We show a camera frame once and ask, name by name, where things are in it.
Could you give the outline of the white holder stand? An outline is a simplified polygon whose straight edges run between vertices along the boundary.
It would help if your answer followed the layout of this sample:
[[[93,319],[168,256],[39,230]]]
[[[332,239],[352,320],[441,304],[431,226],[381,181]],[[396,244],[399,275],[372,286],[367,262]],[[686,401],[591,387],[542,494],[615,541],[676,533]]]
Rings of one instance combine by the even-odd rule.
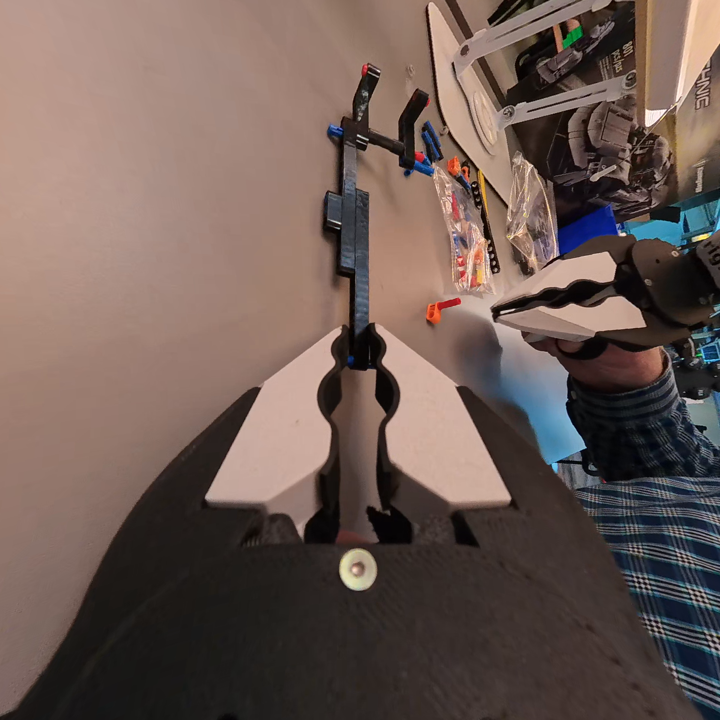
[[[636,72],[497,109],[476,74],[474,63],[554,24],[583,12],[596,12],[607,4],[607,1],[549,1],[507,22],[482,29],[463,42],[455,38],[437,5],[432,2],[427,5],[430,54],[442,120],[457,146],[483,172],[505,204],[510,201],[513,184],[506,128],[633,95]]]

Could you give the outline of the dark printed brick set box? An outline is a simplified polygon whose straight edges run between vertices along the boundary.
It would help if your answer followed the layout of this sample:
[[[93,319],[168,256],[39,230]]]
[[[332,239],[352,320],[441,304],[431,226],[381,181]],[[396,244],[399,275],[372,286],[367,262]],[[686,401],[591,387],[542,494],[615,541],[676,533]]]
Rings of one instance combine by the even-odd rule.
[[[584,12],[563,32],[520,41],[515,80],[505,104],[546,99],[561,92],[624,77],[636,71],[636,4],[609,1]],[[637,93],[592,101],[511,126],[525,158],[553,184],[557,217],[564,226],[597,207],[610,206],[618,221],[719,192],[719,47],[700,46],[705,64],[681,103],[641,120]]]

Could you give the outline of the grey desk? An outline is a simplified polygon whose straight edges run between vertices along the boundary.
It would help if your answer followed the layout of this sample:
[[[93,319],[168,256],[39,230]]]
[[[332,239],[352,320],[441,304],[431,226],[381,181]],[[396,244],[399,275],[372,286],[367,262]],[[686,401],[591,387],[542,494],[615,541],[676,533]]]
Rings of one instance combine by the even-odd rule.
[[[156,476],[347,320],[326,128],[367,61],[382,133],[433,91],[426,5],[1,2],[1,714]]]

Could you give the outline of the black brick beam assembly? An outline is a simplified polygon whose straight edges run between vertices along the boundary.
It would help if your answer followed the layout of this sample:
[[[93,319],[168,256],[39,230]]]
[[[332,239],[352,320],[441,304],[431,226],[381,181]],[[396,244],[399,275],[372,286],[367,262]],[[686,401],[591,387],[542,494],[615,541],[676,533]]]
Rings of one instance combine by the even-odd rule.
[[[323,227],[334,233],[336,273],[350,280],[347,365],[364,371],[375,364],[370,340],[369,193],[357,185],[359,155],[369,146],[396,156],[406,173],[432,176],[426,154],[416,149],[416,123],[430,103],[427,93],[416,88],[398,121],[397,138],[371,129],[369,108],[380,81],[381,70],[365,63],[355,89],[351,113],[339,125],[330,124],[327,135],[339,149],[339,192],[327,192],[323,200]]]

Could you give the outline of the black brick beam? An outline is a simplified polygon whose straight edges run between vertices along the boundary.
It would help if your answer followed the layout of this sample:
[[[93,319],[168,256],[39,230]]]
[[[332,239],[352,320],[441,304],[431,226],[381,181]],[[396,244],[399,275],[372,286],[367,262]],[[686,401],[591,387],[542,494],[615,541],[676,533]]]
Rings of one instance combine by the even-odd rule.
[[[490,271],[492,275],[499,275],[500,263],[498,260],[498,252],[495,247],[495,241],[491,230],[485,180],[483,187],[479,186],[477,179],[474,180],[471,184],[471,191],[474,206],[480,214],[480,219],[483,227],[483,236],[487,241],[487,256],[490,262]]]

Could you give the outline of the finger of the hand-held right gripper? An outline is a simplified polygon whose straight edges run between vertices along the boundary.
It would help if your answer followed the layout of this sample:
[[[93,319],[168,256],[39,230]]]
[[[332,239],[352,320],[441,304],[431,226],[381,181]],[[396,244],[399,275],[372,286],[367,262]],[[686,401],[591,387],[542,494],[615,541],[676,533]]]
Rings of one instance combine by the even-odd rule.
[[[519,283],[492,306],[492,313],[515,312],[534,303],[573,302],[583,294],[603,290],[615,280],[617,262],[610,253],[557,258]]]
[[[496,323],[519,330],[526,341],[545,339],[582,342],[604,332],[644,330],[640,308],[625,297],[599,292],[599,299],[566,299],[566,292],[543,292],[492,306]]]

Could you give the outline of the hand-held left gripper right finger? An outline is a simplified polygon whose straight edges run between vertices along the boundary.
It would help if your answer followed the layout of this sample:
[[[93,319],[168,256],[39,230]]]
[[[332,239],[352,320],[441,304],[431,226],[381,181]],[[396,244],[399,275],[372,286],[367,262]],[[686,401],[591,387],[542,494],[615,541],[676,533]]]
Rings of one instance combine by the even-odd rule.
[[[376,453],[381,543],[411,543],[434,518],[510,507],[512,498],[462,388],[381,325],[368,329],[375,399],[384,411]]]

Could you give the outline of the person's right hand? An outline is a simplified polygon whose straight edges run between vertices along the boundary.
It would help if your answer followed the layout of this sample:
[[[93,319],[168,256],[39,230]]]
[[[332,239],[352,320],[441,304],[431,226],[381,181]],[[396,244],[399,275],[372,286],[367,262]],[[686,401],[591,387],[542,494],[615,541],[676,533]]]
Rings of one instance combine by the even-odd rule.
[[[579,353],[582,343],[545,338],[530,346],[557,359],[576,383],[605,394],[641,390],[655,383],[668,368],[661,347],[630,352],[609,345],[597,358],[579,359],[570,355]]]

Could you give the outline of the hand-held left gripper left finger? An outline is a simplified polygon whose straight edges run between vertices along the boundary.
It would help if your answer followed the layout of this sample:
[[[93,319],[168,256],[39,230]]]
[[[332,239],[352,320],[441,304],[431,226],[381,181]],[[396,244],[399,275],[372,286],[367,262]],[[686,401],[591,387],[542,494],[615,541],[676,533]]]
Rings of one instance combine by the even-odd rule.
[[[335,543],[345,328],[331,331],[262,384],[205,495],[214,509],[288,516],[307,543]]]

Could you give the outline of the clear bag of brick parts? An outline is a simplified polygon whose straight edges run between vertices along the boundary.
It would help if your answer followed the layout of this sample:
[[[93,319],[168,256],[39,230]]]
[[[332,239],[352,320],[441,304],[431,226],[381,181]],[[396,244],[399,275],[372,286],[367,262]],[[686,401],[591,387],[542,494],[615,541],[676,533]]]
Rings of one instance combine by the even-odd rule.
[[[471,186],[464,177],[454,177],[437,164],[433,182],[448,236],[451,281],[461,294],[493,295],[495,275],[491,273],[482,221],[473,202]],[[486,282],[472,283],[476,268],[484,269]]]

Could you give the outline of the pale flat panel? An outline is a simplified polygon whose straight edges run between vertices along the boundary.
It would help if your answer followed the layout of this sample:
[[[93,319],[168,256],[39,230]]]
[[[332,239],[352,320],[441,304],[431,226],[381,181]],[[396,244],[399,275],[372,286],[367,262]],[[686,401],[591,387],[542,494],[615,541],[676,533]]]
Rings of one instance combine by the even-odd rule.
[[[718,1],[639,1],[647,127],[683,101],[719,47]]]

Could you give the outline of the person's right forearm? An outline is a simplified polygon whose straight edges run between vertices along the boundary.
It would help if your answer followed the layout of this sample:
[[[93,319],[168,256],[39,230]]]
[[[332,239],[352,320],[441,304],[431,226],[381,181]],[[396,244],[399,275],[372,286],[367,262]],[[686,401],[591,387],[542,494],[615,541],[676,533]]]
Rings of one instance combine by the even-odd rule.
[[[619,394],[569,376],[568,414],[605,481],[719,478],[719,447],[694,424],[667,360],[656,382]]]

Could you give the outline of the blue storage bin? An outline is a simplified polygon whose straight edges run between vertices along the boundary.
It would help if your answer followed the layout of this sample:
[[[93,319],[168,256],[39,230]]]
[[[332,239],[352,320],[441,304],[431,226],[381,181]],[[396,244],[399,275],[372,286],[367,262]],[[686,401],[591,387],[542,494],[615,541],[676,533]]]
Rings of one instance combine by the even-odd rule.
[[[605,205],[558,229],[559,257],[564,257],[588,241],[617,237],[617,222],[611,205]]]

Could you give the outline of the clear bag of dark parts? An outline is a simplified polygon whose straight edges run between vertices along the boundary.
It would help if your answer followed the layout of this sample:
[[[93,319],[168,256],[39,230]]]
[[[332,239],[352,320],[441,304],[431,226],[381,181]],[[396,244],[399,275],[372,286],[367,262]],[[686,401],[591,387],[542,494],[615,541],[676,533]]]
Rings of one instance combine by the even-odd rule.
[[[506,234],[521,272],[532,276],[560,255],[554,194],[522,152],[515,152],[511,171]]]

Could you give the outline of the person's plaid shirt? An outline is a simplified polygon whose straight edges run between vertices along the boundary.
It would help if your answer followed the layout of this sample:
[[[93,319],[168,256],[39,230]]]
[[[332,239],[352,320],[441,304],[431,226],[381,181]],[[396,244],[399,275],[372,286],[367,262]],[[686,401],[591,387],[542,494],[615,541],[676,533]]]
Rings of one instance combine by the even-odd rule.
[[[719,718],[719,479],[643,478],[575,492],[666,669]]]

